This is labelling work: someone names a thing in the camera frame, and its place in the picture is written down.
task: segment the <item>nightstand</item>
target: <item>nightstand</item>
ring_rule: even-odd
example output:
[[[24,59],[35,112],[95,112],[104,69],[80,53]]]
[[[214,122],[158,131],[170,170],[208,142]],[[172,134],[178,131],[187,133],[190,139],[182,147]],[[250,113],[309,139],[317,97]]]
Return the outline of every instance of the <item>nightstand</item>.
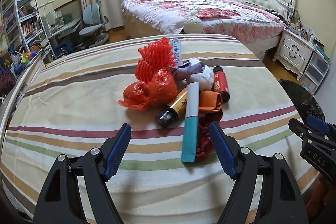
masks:
[[[297,74],[297,80],[299,81],[313,51],[314,47],[309,41],[285,29],[273,61],[280,60],[287,70]]]

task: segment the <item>floral bedspread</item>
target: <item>floral bedspread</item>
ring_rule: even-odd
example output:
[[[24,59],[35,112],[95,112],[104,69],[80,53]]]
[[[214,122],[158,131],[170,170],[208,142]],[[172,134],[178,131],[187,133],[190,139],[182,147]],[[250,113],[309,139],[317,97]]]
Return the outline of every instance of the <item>floral bedspread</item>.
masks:
[[[285,27],[275,15],[233,0],[124,0],[121,9],[164,35],[180,33],[185,19],[194,16],[202,20],[204,33],[245,44],[275,37]]]

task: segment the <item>purple cloth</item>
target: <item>purple cloth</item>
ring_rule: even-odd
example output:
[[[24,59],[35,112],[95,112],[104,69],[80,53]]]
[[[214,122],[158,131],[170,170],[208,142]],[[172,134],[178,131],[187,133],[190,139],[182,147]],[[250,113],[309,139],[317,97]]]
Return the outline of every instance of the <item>purple cloth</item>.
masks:
[[[172,73],[175,80],[185,80],[191,75],[196,73],[202,73],[205,65],[202,62],[191,65],[190,62],[179,65],[178,67],[168,66],[168,69]]]

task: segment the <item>drawer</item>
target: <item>drawer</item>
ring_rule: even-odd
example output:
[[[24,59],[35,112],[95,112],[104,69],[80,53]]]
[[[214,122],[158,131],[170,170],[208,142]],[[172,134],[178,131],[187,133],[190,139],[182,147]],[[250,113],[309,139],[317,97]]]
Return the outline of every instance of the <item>drawer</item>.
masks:
[[[310,57],[310,49],[290,35],[286,35],[283,43],[303,59],[307,60]]]
[[[292,51],[286,45],[282,45],[280,50],[280,56],[291,63],[297,70],[301,70],[305,63],[305,60],[299,56],[296,52]]]

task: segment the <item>tablecloth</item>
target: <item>tablecloth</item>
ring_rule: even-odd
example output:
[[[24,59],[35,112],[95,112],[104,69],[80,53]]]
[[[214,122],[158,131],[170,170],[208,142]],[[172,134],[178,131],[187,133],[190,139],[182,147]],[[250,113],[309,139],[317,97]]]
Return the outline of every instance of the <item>tablecloth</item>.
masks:
[[[170,35],[182,44],[182,58],[222,66],[231,99],[222,107],[224,132],[256,154],[282,153],[302,192],[316,171],[299,153],[301,140],[288,129],[300,118],[277,80],[251,51],[233,37],[211,34]],[[136,81],[138,48],[161,37],[131,39],[65,56],[35,79],[9,125],[1,156],[7,195],[33,216],[39,192],[55,160],[84,155],[113,137],[123,123],[132,139],[117,174],[107,183],[125,223],[216,223],[234,181],[224,174],[215,153],[201,163],[180,161],[184,119],[170,128],[154,120],[161,110],[133,111],[117,104]],[[258,177],[247,222],[256,213]],[[85,215],[95,223],[85,183],[79,178]]]

